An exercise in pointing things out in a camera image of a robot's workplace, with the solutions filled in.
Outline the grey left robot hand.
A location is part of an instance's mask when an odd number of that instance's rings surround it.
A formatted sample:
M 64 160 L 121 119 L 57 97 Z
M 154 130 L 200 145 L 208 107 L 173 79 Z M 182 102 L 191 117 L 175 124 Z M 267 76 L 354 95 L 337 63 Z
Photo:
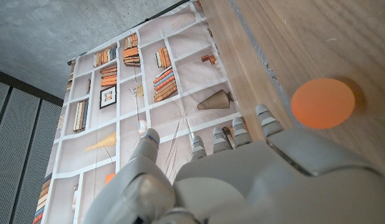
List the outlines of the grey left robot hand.
M 263 104 L 264 140 L 234 118 L 207 155 L 199 136 L 173 182 L 156 165 L 149 128 L 127 165 L 92 202 L 85 223 L 385 223 L 385 176 L 363 157 L 302 128 L 284 129 Z

